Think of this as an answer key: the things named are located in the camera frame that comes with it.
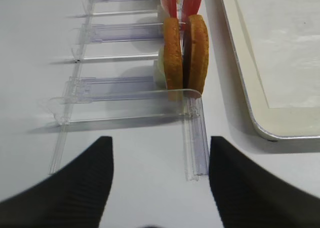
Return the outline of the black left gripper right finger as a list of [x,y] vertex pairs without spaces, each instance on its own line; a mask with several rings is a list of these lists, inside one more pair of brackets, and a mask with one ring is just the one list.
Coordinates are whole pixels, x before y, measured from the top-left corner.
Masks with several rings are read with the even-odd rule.
[[225,228],[320,226],[319,198],[271,174],[224,137],[211,137],[208,171]]

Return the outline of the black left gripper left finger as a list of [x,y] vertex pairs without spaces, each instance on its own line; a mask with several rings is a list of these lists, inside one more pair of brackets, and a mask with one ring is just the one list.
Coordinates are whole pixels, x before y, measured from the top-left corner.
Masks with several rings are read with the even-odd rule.
[[102,136],[54,175],[2,201],[0,226],[97,228],[113,176],[113,139]]

